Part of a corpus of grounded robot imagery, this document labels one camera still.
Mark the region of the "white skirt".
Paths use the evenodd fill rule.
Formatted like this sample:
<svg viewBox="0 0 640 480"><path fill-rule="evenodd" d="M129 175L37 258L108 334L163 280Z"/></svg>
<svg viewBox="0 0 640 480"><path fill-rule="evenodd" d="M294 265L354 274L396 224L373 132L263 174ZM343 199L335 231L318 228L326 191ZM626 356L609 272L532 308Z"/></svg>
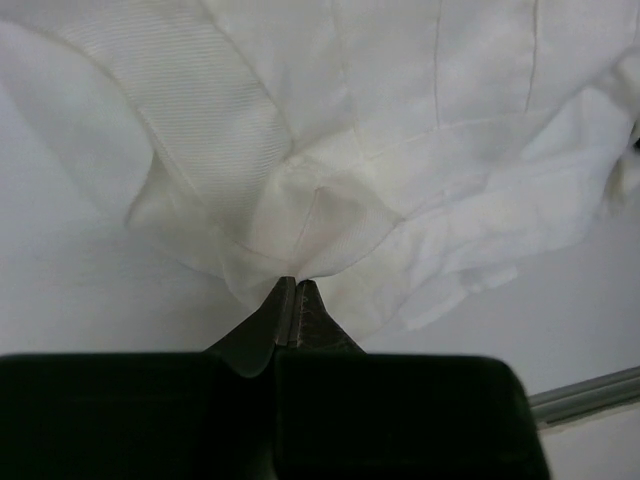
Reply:
<svg viewBox="0 0 640 480"><path fill-rule="evenodd" d="M1 83L101 210L254 308L417 328L586 235L635 1L5 1Z"/></svg>

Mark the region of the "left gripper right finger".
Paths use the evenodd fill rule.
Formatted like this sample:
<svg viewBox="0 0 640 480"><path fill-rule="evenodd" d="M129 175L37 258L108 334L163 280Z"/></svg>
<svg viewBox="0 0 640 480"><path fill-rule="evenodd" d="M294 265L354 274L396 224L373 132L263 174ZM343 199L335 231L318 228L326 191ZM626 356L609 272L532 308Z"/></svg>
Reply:
<svg viewBox="0 0 640 480"><path fill-rule="evenodd" d="M317 284L311 280L296 286L292 348L334 353L364 352L328 313Z"/></svg>

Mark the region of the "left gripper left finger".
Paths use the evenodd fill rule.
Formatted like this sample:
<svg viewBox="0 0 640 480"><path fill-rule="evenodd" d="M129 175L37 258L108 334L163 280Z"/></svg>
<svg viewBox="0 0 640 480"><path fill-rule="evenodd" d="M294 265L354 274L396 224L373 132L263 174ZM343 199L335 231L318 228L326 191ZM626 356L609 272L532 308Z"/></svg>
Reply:
<svg viewBox="0 0 640 480"><path fill-rule="evenodd" d="M242 378L259 376L277 346L288 344L294 309L294 278L281 277L260 307L205 350Z"/></svg>

